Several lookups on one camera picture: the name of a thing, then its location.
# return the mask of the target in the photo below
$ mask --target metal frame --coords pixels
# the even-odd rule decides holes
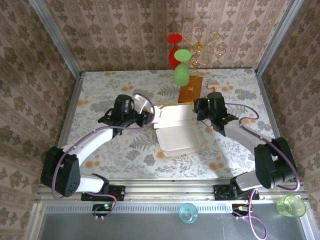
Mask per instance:
[[[215,201],[213,194],[213,185],[228,184],[227,178],[157,178],[157,179],[111,179],[111,185],[125,185],[124,202],[119,202],[119,207],[130,206],[173,206],[185,202],[196,204],[201,207],[214,206],[221,204],[244,204],[243,200],[233,201]],[[295,182],[285,183],[284,186],[293,188]],[[252,201],[253,204],[270,204],[276,203],[290,192],[281,188],[273,189],[261,188],[259,190],[260,200]],[[313,216],[312,209],[308,202],[308,196],[305,193],[303,184],[300,189],[295,192],[300,196],[307,206],[306,215],[301,218],[301,224],[308,240],[320,240],[319,230],[316,220]],[[76,193],[72,197],[64,198],[60,201],[54,200],[51,189],[40,185],[36,196],[35,204],[28,223],[29,230],[26,239],[37,239],[40,233],[42,219],[46,210],[52,209],[52,206],[61,205],[68,207],[63,213],[81,213],[81,206],[92,205],[104,202],[83,202],[81,194]],[[143,213],[143,210],[136,210],[133,213]]]
[[[84,83],[85,79],[85,73],[81,73],[80,76],[78,77],[77,81],[75,82],[73,93],[71,96],[71,100],[69,103],[68,110],[66,112],[66,116],[64,119],[63,127],[61,130],[61,134],[57,143],[57,147],[61,148],[68,143],[69,135],[71,132],[71,127],[72,127],[72,122],[74,120],[76,108],[77,108],[77,103],[79,100],[79,96],[82,90],[82,85]]]
[[[177,214],[181,206],[180,203],[140,203],[120,202],[112,211],[112,214]],[[233,212],[232,204],[214,202],[214,203],[195,203],[200,214],[231,214]],[[91,203],[56,203],[48,204],[45,210],[46,214],[92,214],[93,205]]]
[[[271,128],[273,131],[273,135],[275,138],[279,138],[280,137],[280,132],[277,126],[277,122],[275,119],[275,115],[274,112],[272,111],[271,105],[270,105],[270,101],[266,92],[266,88],[265,85],[262,81],[261,75],[259,75],[258,73],[255,73],[255,77],[256,77],[256,81],[258,82],[259,88],[260,88],[260,92],[262,95],[262,99],[265,105],[265,109],[266,109],[266,113],[268,114],[269,120],[270,120],[270,124],[271,124]]]
[[[300,9],[304,0],[291,0],[284,11],[284,14],[279,21],[277,27],[272,34],[272,37],[265,48],[265,51],[257,64],[255,70],[258,76],[261,76],[264,70],[266,69],[268,63],[270,62],[272,56],[275,54],[276,49],[278,48],[281,40],[286,34],[290,24],[295,18],[298,10]]]
[[[58,48],[73,76],[77,79],[81,74],[81,70],[74,55],[70,51],[69,46],[65,42],[63,35],[59,31],[54,19],[52,18],[50,11],[44,3],[44,0],[30,0],[29,2],[34,8],[36,14],[39,16],[45,29],[50,34],[54,44]]]

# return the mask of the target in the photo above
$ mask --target wire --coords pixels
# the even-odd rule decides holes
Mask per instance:
[[[249,201],[250,201],[250,195],[247,194],[247,197],[248,197],[248,203],[246,205],[244,205],[244,207],[248,206],[249,205]]]
[[[90,191],[87,191],[86,194],[89,194],[89,195],[92,195],[92,196],[95,196],[95,197],[108,197],[108,198],[112,198],[113,199],[113,202],[114,202],[114,205],[113,207],[111,208],[111,210],[104,216],[104,218],[107,218],[110,216],[110,214],[112,213],[112,211],[116,208],[116,205],[117,205],[117,199],[115,196],[113,195],[110,195],[110,194],[97,194],[97,193],[94,193],[94,192],[90,192]],[[101,208],[100,206],[99,207],[96,207],[93,211],[93,216],[96,216],[97,215],[97,210]]]
[[[251,216],[251,205],[252,205],[252,199],[254,197],[254,194],[256,193],[256,191],[258,191],[258,188],[255,188],[253,189],[252,193],[251,193],[251,197],[250,197],[250,200],[249,200],[249,211],[248,211],[248,214],[246,216],[242,216],[240,213],[237,213],[236,211],[233,211],[232,213],[239,216],[240,218],[248,218],[249,219],[249,224],[250,224],[250,227],[251,227],[251,230],[252,230],[252,233],[253,235],[258,239],[258,240],[265,240],[267,239],[267,236],[268,236],[268,231],[267,231],[267,227],[266,225],[264,224],[263,221],[261,221],[259,218],[257,218],[256,216]],[[263,229],[264,229],[264,237],[261,238],[257,235],[255,229],[254,229],[254,226],[252,224],[252,219],[255,219],[257,220],[262,226],[263,226]]]
[[[288,187],[285,187],[285,186],[281,186],[281,185],[278,185],[279,188],[281,189],[285,189],[285,190],[288,190],[288,191],[292,191],[292,192],[295,192],[297,190],[299,190],[300,188],[300,179],[299,179],[299,176],[298,176],[298,172],[296,171],[295,167],[293,166],[293,164],[290,162],[290,160],[287,158],[287,156],[282,152],[280,151],[279,148],[277,148],[272,142],[270,142],[268,139],[266,139],[265,137],[263,136],[260,136],[259,134],[257,134],[256,132],[254,131],[251,131],[250,129],[246,128],[243,124],[242,124],[242,120],[243,119],[250,119],[250,120],[257,120],[259,118],[259,114],[256,110],[254,110],[252,107],[250,106],[247,106],[247,105],[244,105],[244,104],[240,104],[240,103],[225,103],[226,105],[234,105],[234,106],[241,106],[241,107],[245,107],[245,108],[248,108],[250,110],[252,110],[255,114],[256,114],[256,117],[242,117],[240,118],[239,120],[239,125],[240,127],[245,130],[247,133],[250,133],[252,134],[253,136],[261,139],[262,141],[266,142],[269,146],[271,146],[283,159],[284,161],[288,164],[288,166],[290,167],[291,171],[293,172],[294,174],[294,178],[295,178],[295,181],[296,181],[296,186],[295,188],[288,188]],[[258,191],[258,188],[255,188],[253,189],[252,193],[251,193],[251,197],[249,198],[249,211],[248,211],[248,214],[247,216],[244,216],[244,218],[248,218],[249,219],[249,224],[250,224],[250,228],[252,230],[252,233],[253,235],[258,239],[258,240],[265,240],[268,236],[268,231],[267,231],[267,228],[265,226],[265,224],[257,217],[255,216],[251,216],[251,206],[252,206],[252,200],[253,200],[253,196],[254,194]],[[238,215],[240,217],[242,217],[239,213],[237,213],[236,211],[233,211],[233,213],[235,215]],[[265,232],[265,235],[263,238],[260,238],[257,234],[256,234],[256,231],[253,227],[253,224],[252,224],[252,219],[256,219],[264,228],[264,232]]]
[[[210,126],[208,126],[204,121],[200,120],[200,122],[202,122],[204,125],[206,125],[208,128],[212,127],[212,123]]]
[[[116,200],[119,201],[119,195],[116,192],[110,192],[111,195],[116,197]]]
[[[107,130],[107,129],[123,129],[123,130],[133,130],[133,131],[141,131],[141,130],[144,130],[146,128],[148,128],[153,120],[155,119],[155,106],[154,104],[151,102],[151,100],[143,95],[143,94],[140,94],[140,93],[134,93],[134,95],[139,95],[143,98],[145,98],[147,100],[147,102],[149,102],[149,104],[151,105],[151,108],[153,110],[153,115],[152,115],[152,118],[151,118],[151,121],[149,123],[147,123],[145,126],[142,126],[142,127],[126,127],[126,126],[102,126],[102,127],[99,127],[91,132],[89,132],[87,135],[85,135],[84,137],[82,137],[80,140],[78,140],[74,145],[72,145],[68,150],[66,150],[64,152],[64,154],[61,156],[61,158],[59,159],[58,163],[56,164],[56,168],[54,170],[54,173],[53,173],[53,177],[52,177],[52,184],[51,184],[51,193],[52,193],[52,196],[54,199],[56,200],[61,200],[63,199],[64,197],[63,196],[60,196],[58,197],[57,194],[56,194],[56,181],[57,181],[57,175],[58,175],[58,171],[59,171],[59,168],[61,166],[61,163],[62,161],[64,160],[64,158],[74,149],[77,148],[78,145],[80,145],[81,143],[83,143],[84,141],[86,141],[88,138],[90,138],[92,135],[102,131],[102,130]],[[117,199],[112,196],[112,195],[109,195],[109,194],[96,194],[96,193],[93,193],[93,192],[86,192],[87,194],[90,194],[92,196],[96,196],[96,197],[109,197],[109,198],[113,198],[115,199],[115,203],[117,203]]]

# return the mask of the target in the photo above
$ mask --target white box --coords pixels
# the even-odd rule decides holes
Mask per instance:
[[[154,128],[166,157],[192,154],[206,148],[189,103],[155,106]]]

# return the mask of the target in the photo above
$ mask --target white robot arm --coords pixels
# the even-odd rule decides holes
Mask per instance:
[[[121,135],[124,129],[142,130],[152,123],[154,115],[147,109],[148,98],[136,94],[134,99],[119,95],[114,107],[98,120],[96,129],[62,148],[51,147],[46,155],[40,181],[55,192],[69,197],[76,192],[108,194],[109,181],[97,174],[80,175],[80,166],[98,147]],[[136,123],[140,127],[128,127]]]
[[[214,192],[219,192],[215,195],[216,200],[221,196],[223,198],[224,194],[224,200],[241,199],[247,196],[248,191],[260,187],[270,189],[279,186],[291,191],[299,189],[297,168],[284,138],[271,139],[242,125],[242,119],[238,120],[236,116],[227,113],[225,100],[220,92],[212,92],[205,98],[194,100],[192,110],[197,113],[198,121],[210,120],[217,132],[236,140],[254,154],[255,170],[231,178],[228,186],[215,185]],[[297,182],[295,189],[279,185],[292,178]]]

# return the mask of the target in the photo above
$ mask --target cup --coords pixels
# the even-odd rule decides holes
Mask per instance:
[[[185,224],[192,224],[198,218],[198,209],[191,203],[184,203],[179,209],[179,218]]]
[[[300,197],[290,194],[277,202],[276,210],[283,216],[300,218],[305,215],[307,208]]]

